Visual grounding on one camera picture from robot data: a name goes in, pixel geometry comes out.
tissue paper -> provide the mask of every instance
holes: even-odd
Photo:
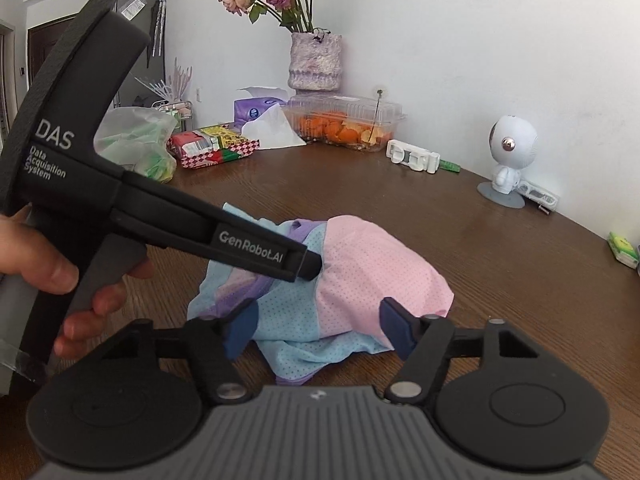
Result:
[[[289,101],[289,93],[275,86],[247,86],[246,88],[239,88],[239,90],[249,92],[251,97],[273,97],[284,102]]]
[[[255,121],[242,127],[242,136],[259,140],[259,150],[305,146],[305,141],[291,129],[280,105],[273,105]]]

finger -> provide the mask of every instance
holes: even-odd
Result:
[[[41,233],[0,219],[0,274],[21,274],[39,290],[66,294],[78,284],[78,268]]]
[[[53,343],[53,351],[61,359],[80,359],[86,355],[86,341],[71,341],[61,335]]]
[[[154,275],[154,264],[147,258],[144,262],[140,262],[128,273],[133,278],[139,278],[140,280],[148,280]]]
[[[123,282],[108,285],[95,293],[92,309],[98,316],[107,316],[120,310],[127,301],[127,289]]]
[[[65,319],[63,334],[71,341],[84,341],[98,337],[107,327],[107,319],[93,310],[76,312]]]

white plastic clip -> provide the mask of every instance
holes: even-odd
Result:
[[[418,148],[400,140],[390,140],[386,146],[386,156],[394,164],[408,166],[414,171],[435,173],[440,165],[440,155]]]

gray stand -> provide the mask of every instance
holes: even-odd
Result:
[[[524,207],[523,197],[516,191],[511,191],[508,195],[496,191],[490,182],[483,182],[478,185],[478,192],[497,204],[511,209],[522,209]]]
[[[387,404],[371,386],[266,386],[251,402],[213,409],[186,445],[155,463],[89,472],[50,462],[31,480],[185,478],[606,480],[587,464],[533,476],[474,462],[449,447],[422,410]]]

pink cloth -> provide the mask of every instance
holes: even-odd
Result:
[[[419,254],[381,227],[355,216],[328,221],[316,288],[321,337],[355,330],[391,348],[378,318],[394,298],[414,316],[446,316],[453,292]]]

